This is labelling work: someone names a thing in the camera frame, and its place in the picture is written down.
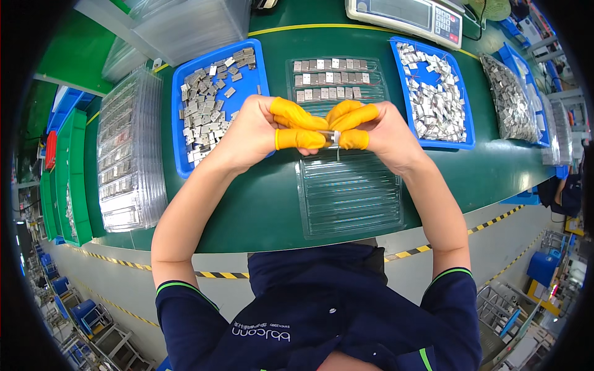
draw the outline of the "clear plastic blister tray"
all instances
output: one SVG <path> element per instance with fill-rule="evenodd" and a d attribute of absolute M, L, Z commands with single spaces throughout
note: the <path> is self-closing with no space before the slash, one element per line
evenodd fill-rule
<path fill-rule="evenodd" d="M 328 152 L 296 166 L 304 238 L 345 236 L 403 224 L 402 180 L 371 152 Z"/>
<path fill-rule="evenodd" d="M 162 80 L 139 68 L 102 101 L 97 182 L 108 232 L 154 227 L 167 206 L 161 157 Z"/>
<path fill-rule="evenodd" d="M 290 59 L 286 63 L 288 97 L 313 116 L 326 114 L 343 100 L 390 100 L 375 58 L 333 56 Z"/>

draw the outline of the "navy blue shirt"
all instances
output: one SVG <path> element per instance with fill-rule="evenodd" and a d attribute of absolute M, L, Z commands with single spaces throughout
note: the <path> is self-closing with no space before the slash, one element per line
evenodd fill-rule
<path fill-rule="evenodd" d="M 157 316 L 173 370 L 315 371 L 334 350 L 385 371 L 478 370 L 471 273 L 438 275 L 419 307 L 360 264 L 370 249 L 255 254 L 248 268 L 256 298 L 230 324 L 192 285 L 161 284 Z"/>

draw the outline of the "hand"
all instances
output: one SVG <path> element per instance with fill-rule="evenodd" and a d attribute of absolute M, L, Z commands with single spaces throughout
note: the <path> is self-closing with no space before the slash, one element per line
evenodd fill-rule
<path fill-rule="evenodd" d="M 373 151 L 398 175 L 428 158 L 398 109 L 390 102 L 363 105 L 345 101 L 331 110 L 326 118 L 330 130 L 342 132 L 341 147 Z"/>
<path fill-rule="evenodd" d="M 312 130 L 327 128 L 324 119 L 312 117 L 296 103 L 253 95 L 245 100 L 227 133 L 206 158 L 218 158 L 243 173 L 275 149 L 297 147 L 305 156 L 317 153 L 316 148 L 322 148 L 326 140 Z"/>

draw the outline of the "yellow black hazard tape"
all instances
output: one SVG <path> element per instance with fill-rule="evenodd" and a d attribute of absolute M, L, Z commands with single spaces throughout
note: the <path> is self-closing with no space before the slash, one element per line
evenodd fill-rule
<path fill-rule="evenodd" d="M 483 285 L 483 287 L 484 287 L 484 286 L 486 286 L 486 285 L 488 285 L 489 283 L 491 283 L 491 281 L 492 281 L 492 280 L 494 280 L 494 279 L 496 279 L 497 277 L 501 276 L 501 274 L 502 274 L 503 272 L 505 272 L 505 271 L 506 271 L 508 268 L 510 268 L 510 267 L 511 267 L 511 266 L 512 266 L 512 265 L 513 265 L 515 262 L 517 262 L 517 261 L 518 261 L 518 260 L 519 260 L 519 259 L 520 259 L 520 258 L 521 258 L 521 257 L 522 257 L 522 256 L 523 256 L 523 255 L 524 255 L 524 254 L 525 254 L 525 253 L 528 251 L 528 250 L 530 250 L 530 248 L 531 248 L 531 247 L 532 247 L 532 246 L 533 246 L 533 245 L 536 243 L 536 241 L 538 241 L 538 239 L 541 237 L 541 235 L 542 235 L 542 233 L 544 233 L 544 231 L 545 231 L 545 230 L 543 229 L 543 230 L 542 230 L 542 231 L 541 231 L 541 232 L 538 234 L 538 236 L 537 236 L 537 237 L 534 239 L 534 241 L 532 241 L 532 242 L 531 242 L 531 243 L 528 245 L 528 247 L 527 247 L 527 248 L 526 248 L 524 251 L 522 251 L 522 253 L 521 253 L 520 255 L 518 255 L 518 256 L 517 256 L 517 258 L 516 258 L 516 259 L 512 260 L 512 262 L 511 262 L 511 263 L 509 263 L 509 264 L 507 265 L 507 267 L 503 268 L 501 271 L 499 271 L 499 273 L 498 273 L 498 274 L 495 274 L 495 275 L 494 275 L 494 276 L 493 276 L 493 277 L 492 277 L 490 280 L 488 280 L 487 282 L 485 282 L 485 284 Z"/>
<path fill-rule="evenodd" d="M 159 327 L 159 325 L 158 325 L 158 324 L 156 324 L 156 323 L 154 323 L 154 322 L 152 322 L 152 321 L 149 321 L 148 319 L 144 319 L 144 318 L 142 318 L 141 316 L 137 316 L 137 315 L 135 315 L 134 313 L 130 312 L 129 310 L 126 310 L 126 309 L 124 309 L 124 308 L 120 307 L 119 305 L 117 305 L 117 304 L 114 304 L 114 303 L 110 302 L 108 299 L 105 299 L 103 296 L 101 296 L 101 295 L 97 294 L 97 293 L 96 293 L 95 291 L 93 291 L 93 290 L 92 290 L 92 289 L 91 289 L 89 286 L 85 285 L 85 284 L 84 284 L 82 281 L 80 281 L 80 280 L 79 280 L 79 279 L 77 279 L 76 277 L 74 277 L 74 279 L 76 280 L 76 282 L 80 283 L 80 284 L 81 284 L 81 285 L 82 285 L 84 288 L 86 288 L 86 289 L 87 289 L 87 290 L 88 290 L 90 293 L 92 293 L 92 294 L 95 294 L 97 297 L 99 297 L 101 300 L 103 300 L 103 301 L 104 301 L 104 302 L 106 302 L 107 304 L 110 304 L 110 305 L 112 305 L 112 306 L 114 306 L 114 307 L 118 308 L 118 309 L 119 309 L 119 310 L 121 310 L 122 312 L 124 312 L 124 313 L 126 313 L 126 314 L 129 314 L 129 315 L 131 315 L 132 317 L 134 317 L 134 318 L 136 318 L 136 319 L 139 319 L 139 320 L 141 320 L 141 321 L 143 321 L 143 322 L 145 322 L 145 323 L 147 323 L 147 324 L 149 324 L 149 325 L 153 325 L 153 326 L 155 326 L 155 327 Z"/>
<path fill-rule="evenodd" d="M 476 233 L 480 230 L 483 230 L 489 226 L 492 226 L 493 224 L 497 223 L 498 221 L 501 221 L 505 218 L 507 218 L 508 216 L 512 215 L 513 213 L 515 213 L 516 211 L 518 211 L 519 209 L 523 208 L 524 205 L 518 205 L 517 207 L 514 207 L 512 210 L 508 211 L 507 213 L 503 214 L 503 215 L 499 215 L 497 218 L 494 218 L 492 220 L 487 221 L 486 223 L 483 223 L 479 226 L 476 226 L 474 228 L 471 228 L 468 230 L 468 234 L 473 234 Z M 115 258 L 110 258 L 109 256 L 103 256 L 103 255 L 99 255 L 99 254 L 95 254 L 93 252 L 89 252 L 80 248 L 76 248 L 72 245 L 66 244 L 66 246 L 68 246 L 69 248 L 71 248 L 72 250 L 81 252 L 85 255 L 88 256 L 92 256 L 94 258 L 97 259 L 101 259 L 101 260 L 105 260 L 111 263 L 115 263 L 115 264 L 119 264 L 119 265 L 123 265 L 125 267 L 130 267 L 130 268 L 135 268 L 135 269 L 140 269 L 142 271 L 151 271 L 153 270 L 151 268 L 150 265 L 148 264 L 139 264 L 139 263 L 133 263 L 133 262 L 128 262 L 125 260 L 120 260 L 120 259 L 115 259 Z M 412 256 L 414 254 L 417 254 L 419 252 L 423 252 L 423 251 L 428 251 L 431 250 L 431 245 L 423 245 L 420 246 L 418 248 L 414 248 L 411 250 L 407 250 L 407 251 L 403 251 L 403 252 L 398 252 L 392 255 L 386 255 L 384 257 L 384 262 L 390 262 L 390 261 L 394 261 L 394 260 L 398 260 L 398 259 L 403 259 L 406 258 L 408 256 Z M 194 272 L 196 274 L 196 277 L 204 277 L 204 278 L 226 278 L 226 279 L 231 279 L 231 280 L 244 280 L 244 279 L 249 279 L 249 273 L 238 273 L 238 272 L 204 272 L 204 271 L 195 271 Z"/>
<path fill-rule="evenodd" d="M 471 228 L 468 230 L 468 235 L 471 235 L 473 233 L 476 233 L 482 229 L 485 229 L 489 226 L 492 226 L 493 224 L 497 223 L 498 221 L 501 221 L 505 218 L 507 218 L 508 216 L 512 215 L 513 213 L 515 213 L 516 211 L 518 211 L 519 209 L 523 208 L 525 205 L 518 205 L 517 207 L 514 207 L 513 209 L 511 209 L 510 211 L 508 211 L 507 213 L 503 214 L 503 215 L 499 215 L 497 218 L 491 219 L 486 223 L 483 223 L 479 226 L 476 226 L 474 228 Z M 419 252 L 423 252 L 423 251 L 428 251 L 431 250 L 431 244 L 427 244 L 427 245 L 423 245 L 420 246 L 418 248 L 414 248 L 411 250 L 407 250 L 407 251 L 402 251 L 402 252 L 398 252 L 392 255 L 386 255 L 384 256 L 384 262 L 390 262 L 390 261 L 394 261 L 394 260 L 398 260 L 398 259 L 403 259 L 403 258 L 407 258 L 408 256 L 417 254 Z"/>
<path fill-rule="evenodd" d="M 119 265 L 123 265 L 125 267 L 140 269 L 141 271 L 152 271 L 152 267 L 148 264 L 139 264 L 128 262 L 126 260 L 120 260 L 115 258 L 110 258 L 109 256 L 103 256 L 99 254 L 95 254 L 90 251 L 86 251 L 84 249 L 76 248 L 72 245 L 65 244 L 67 247 L 71 248 L 74 251 L 78 251 L 88 256 L 92 256 L 97 259 L 105 260 L 110 263 L 115 263 Z M 228 278 L 228 279 L 249 279 L 249 273 L 237 273 L 237 272 L 203 272 L 203 271 L 195 271 L 197 277 L 204 277 L 204 278 Z"/>

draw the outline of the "scale keypad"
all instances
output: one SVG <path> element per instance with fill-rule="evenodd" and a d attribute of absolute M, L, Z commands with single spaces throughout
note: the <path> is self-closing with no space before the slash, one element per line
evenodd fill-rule
<path fill-rule="evenodd" d="M 435 31 L 436 35 L 443 37 L 453 43 L 458 43 L 460 35 L 460 18 L 452 13 L 435 7 Z"/>

